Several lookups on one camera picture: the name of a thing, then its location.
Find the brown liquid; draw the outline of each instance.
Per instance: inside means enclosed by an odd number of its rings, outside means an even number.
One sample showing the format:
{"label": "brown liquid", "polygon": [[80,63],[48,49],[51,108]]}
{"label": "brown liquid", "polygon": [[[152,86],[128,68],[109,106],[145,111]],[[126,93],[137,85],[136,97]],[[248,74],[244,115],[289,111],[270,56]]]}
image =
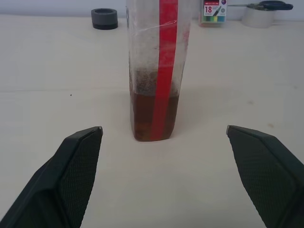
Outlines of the brown liquid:
{"label": "brown liquid", "polygon": [[175,125],[179,96],[169,98],[162,137],[151,139],[155,96],[131,93],[131,125],[136,140],[142,142],[169,139]]}

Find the red tape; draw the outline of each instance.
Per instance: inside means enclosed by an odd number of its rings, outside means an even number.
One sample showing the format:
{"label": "red tape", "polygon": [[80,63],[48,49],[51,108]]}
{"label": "red tape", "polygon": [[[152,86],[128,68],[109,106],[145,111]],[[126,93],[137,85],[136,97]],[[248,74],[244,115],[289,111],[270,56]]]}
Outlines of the red tape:
{"label": "red tape", "polygon": [[177,41],[178,2],[160,0],[160,55],[151,140],[162,139],[165,127]]}

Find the white wall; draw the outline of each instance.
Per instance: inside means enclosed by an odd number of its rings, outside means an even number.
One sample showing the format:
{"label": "white wall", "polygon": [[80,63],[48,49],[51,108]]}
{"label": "white wall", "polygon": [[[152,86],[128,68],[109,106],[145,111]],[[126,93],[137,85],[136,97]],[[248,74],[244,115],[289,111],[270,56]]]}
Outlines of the white wall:
{"label": "white wall", "polygon": [[[198,0],[195,11],[198,11]],[[304,0],[285,0],[294,5],[292,11],[279,11],[278,20],[304,20]],[[229,4],[245,4],[259,0],[228,0]],[[125,16],[125,0],[0,0],[0,13],[46,16],[90,16],[95,8],[116,9]],[[228,19],[240,19],[243,8],[230,7]]]}

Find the table surface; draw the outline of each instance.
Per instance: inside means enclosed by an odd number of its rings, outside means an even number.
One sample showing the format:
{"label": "table surface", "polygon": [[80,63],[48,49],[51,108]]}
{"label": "table surface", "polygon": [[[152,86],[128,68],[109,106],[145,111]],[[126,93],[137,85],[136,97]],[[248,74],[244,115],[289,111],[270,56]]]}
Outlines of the table surface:
{"label": "table surface", "polygon": [[84,228],[262,228],[226,136],[275,135],[304,162],[304,23],[193,22],[171,139],[140,143],[129,120],[126,22],[0,16],[0,217],[76,131],[104,137]]}

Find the scissors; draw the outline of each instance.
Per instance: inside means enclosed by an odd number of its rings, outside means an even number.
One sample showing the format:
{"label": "scissors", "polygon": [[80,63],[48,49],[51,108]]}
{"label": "scissors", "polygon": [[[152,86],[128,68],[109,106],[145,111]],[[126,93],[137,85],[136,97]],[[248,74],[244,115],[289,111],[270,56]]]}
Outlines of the scissors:
{"label": "scissors", "polygon": [[264,8],[266,10],[292,10],[294,8],[294,6],[292,4],[287,4],[283,1],[262,1],[258,4],[228,5],[228,6]]}

